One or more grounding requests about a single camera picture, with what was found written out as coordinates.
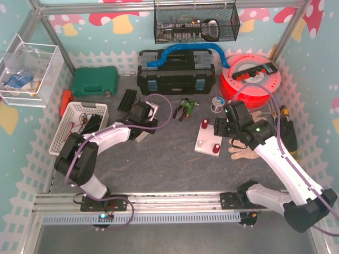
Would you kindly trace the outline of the red large spring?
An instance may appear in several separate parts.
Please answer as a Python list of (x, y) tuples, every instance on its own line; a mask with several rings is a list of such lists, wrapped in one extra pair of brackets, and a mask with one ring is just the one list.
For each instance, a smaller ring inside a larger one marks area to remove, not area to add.
[(206, 129), (208, 127), (208, 125), (209, 125), (209, 120), (208, 119), (204, 119), (202, 121), (201, 128), (202, 129)]

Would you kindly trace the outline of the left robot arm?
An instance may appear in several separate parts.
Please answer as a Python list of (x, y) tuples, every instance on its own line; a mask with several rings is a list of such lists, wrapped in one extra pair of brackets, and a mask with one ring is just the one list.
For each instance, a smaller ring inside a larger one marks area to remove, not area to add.
[(155, 117), (157, 111), (157, 104), (138, 102), (126, 116), (103, 130), (69, 135), (54, 169), (89, 194), (90, 197), (86, 199), (93, 201), (94, 207), (106, 208), (113, 202), (106, 200), (111, 197), (110, 190), (95, 176), (97, 156), (116, 144), (135, 140), (146, 132), (153, 134), (158, 125)]

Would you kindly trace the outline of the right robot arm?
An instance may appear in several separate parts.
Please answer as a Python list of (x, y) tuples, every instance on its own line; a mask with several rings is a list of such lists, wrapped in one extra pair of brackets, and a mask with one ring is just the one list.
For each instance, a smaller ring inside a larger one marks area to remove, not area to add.
[(299, 233), (314, 227), (329, 213), (335, 213), (337, 194), (331, 188), (322, 188), (306, 174), (268, 121), (255, 122), (242, 101), (224, 105), (224, 111), (227, 117), (215, 120), (214, 134), (238, 140), (255, 151), (288, 191), (285, 194), (256, 182), (246, 182), (245, 196), (249, 202), (283, 215)]

